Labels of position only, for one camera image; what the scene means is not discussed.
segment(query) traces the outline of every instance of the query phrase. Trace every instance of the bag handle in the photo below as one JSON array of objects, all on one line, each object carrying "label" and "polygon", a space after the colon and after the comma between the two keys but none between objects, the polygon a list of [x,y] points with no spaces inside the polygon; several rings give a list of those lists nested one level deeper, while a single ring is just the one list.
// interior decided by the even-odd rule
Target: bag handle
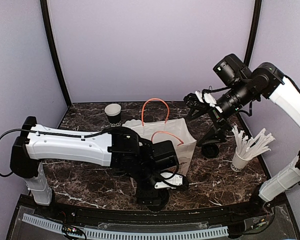
[{"label": "bag handle", "polygon": [[161,101],[162,103],[164,103],[164,105],[166,106],[166,108],[167,108],[167,110],[168,110],[168,112],[167,112],[167,114],[166,114],[166,117],[165,117],[165,124],[167,123],[167,121],[168,121],[168,117],[169,117],[169,114],[170,114],[170,108],[169,108],[169,106],[168,106],[168,104],[165,102],[165,101],[163,101],[162,99],[160,99],[160,98],[150,98],[148,101],[146,101],[144,104],[143,104],[143,106],[142,106],[142,111],[141,111],[141,122],[142,122],[142,126],[144,127],[145,126],[145,122],[144,122],[144,112],[145,112],[145,107],[146,107],[146,105],[147,105],[147,103],[149,103],[149,102],[151,102],[151,101],[153,101],[153,100],[158,100],[158,101]]},{"label": "bag handle", "polygon": [[171,132],[168,132],[168,131],[155,131],[153,134],[152,134],[152,137],[151,137],[151,142],[154,140],[154,136],[156,134],[169,134],[173,137],[175,137],[176,139],[178,139],[180,141],[180,143],[177,145],[177,146],[180,146],[182,144],[184,144],[185,142],[182,141],[179,137],[177,137],[176,135],[172,134]]}]

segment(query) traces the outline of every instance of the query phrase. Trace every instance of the marble table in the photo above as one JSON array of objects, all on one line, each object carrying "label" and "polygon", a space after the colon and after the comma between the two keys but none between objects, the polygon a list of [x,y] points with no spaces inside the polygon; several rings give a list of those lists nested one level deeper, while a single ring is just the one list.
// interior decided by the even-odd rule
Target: marble table
[{"label": "marble table", "polygon": [[[104,113],[109,103],[75,103],[66,115],[60,129],[76,131],[100,131],[110,124]],[[141,118],[143,102],[121,102],[122,122]],[[183,102],[168,102],[169,119],[183,118],[188,108]],[[151,102],[145,108],[145,122],[161,121],[167,112],[161,102]],[[229,121],[237,124],[232,116]],[[187,124],[191,135],[199,140],[212,125],[208,116],[202,116]],[[219,144],[217,158],[202,156],[196,147],[188,170],[190,182],[186,191],[170,191],[170,200],[164,211],[189,210],[225,206],[249,200],[254,188],[266,180],[266,175],[257,158],[245,167],[243,172],[234,172],[230,162],[235,152],[236,142],[229,133],[227,142]],[[44,172],[49,185],[59,203],[75,206],[130,211],[149,211],[136,203],[135,191],[127,176],[113,176],[115,169],[92,163],[52,160],[44,161]]]}]

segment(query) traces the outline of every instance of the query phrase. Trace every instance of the robotic arm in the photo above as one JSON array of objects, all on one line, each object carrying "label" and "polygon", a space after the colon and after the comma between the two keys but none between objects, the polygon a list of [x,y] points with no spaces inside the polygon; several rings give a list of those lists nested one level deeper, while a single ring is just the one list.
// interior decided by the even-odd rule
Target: robotic arm
[{"label": "robotic arm", "polygon": [[[230,54],[213,70],[226,85],[219,90],[230,89],[228,92],[218,100],[211,95],[218,90],[210,89],[190,93],[184,98],[190,107],[188,121],[208,113],[213,122],[213,127],[198,141],[199,147],[225,142],[224,132],[232,128],[227,119],[238,112],[251,116],[251,104],[255,100],[260,101],[261,95],[281,107],[300,127],[300,90],[273,64],[264,62],[251,72],[236,55]],[[250,113],[240,110],[248,103]],[[250,202],[262,206],[297,183],[300,183],[300,151],[288,166],[256,189],[257,194],[251,197]]]},{"label": "robotic arm", "polygon": [[10,168],[25,180],[39,205],[48,206],[53,195],[41,159],[88,162],[124,171],[137,182],[137,203],[152,211],[167,204],[167,188],[187,184],[184,176],[165,171],[179,165],[171,141],[153,144],[126,127],[101,132],[53,129],[37,124],[32,116],[22,129],[12,147]]}]

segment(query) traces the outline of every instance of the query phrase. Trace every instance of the bag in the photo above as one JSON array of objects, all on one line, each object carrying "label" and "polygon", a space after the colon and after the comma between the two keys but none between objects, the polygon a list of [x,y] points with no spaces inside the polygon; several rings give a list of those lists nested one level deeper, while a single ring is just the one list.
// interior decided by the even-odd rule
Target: bag
[{"label": "bag", "polygon": [[[152,100],[161,101],[167,107],[165,121],[144,122],[145,107]],[[179,161],[178,173],[186,176],[197,141],[189,133],[185,119],[168,120],[169,113],[170,109],[165,101],[159,98],[151,98],[142,107],[141,120],[132,119],[126,121],[122,126],[134,130],[141,138],[151,140],[154,144],[166,140],[172,141]]]}]

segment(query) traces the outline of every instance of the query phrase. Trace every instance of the paper cup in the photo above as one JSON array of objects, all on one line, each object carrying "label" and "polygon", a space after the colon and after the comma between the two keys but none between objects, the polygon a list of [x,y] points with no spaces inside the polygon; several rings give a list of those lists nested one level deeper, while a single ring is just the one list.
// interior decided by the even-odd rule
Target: paper cup
[{"label": "paper cup", "polygon": [[243,159],[237,153],[237,148],[235,149],[235,154],[232,158],[231,169],[235,172],[240,172],[251,159]]},{"label": "paper cup", "polygon": [[110,122],[111,127],[121,126],[121,106],[113,103],[105,107],[104,112]]}]

